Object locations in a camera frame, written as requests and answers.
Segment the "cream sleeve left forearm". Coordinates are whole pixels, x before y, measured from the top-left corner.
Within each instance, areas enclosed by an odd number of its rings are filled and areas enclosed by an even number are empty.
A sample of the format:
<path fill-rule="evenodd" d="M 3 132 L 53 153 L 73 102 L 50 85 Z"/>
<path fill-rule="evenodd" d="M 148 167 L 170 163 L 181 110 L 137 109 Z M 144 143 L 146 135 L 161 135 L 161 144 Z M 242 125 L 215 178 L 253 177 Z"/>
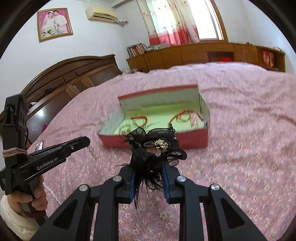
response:
<path fill-rule="evenodd" d="M 37 231 L 28 218 L 20 216 L 11 208 L 6 195 L 1 198 L 1 217 L 21 240 L 30 240 Z"/>

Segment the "left hand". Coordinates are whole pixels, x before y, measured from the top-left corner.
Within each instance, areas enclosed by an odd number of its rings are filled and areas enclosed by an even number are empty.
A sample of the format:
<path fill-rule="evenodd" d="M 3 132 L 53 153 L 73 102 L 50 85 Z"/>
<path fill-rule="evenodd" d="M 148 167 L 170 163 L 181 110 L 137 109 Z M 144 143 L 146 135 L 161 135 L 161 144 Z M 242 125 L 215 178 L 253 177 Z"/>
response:
<path fill-rule="evenodd" d="M 25 194 L 19 191 L 16 191 L 7 196 L 8 203 L 10 207 L 20 216 L 25 217 L 25 214 L 21 208 L 21 203 L 32 203 L 32 207 L 37 211 L 46 210 L 48 201 L 46 200 L 46 192 L 44 188 L 44 178 L 43 176 L 38 177 L 39 184 L 34 191 L 34 197 L 29 194 Z"/>

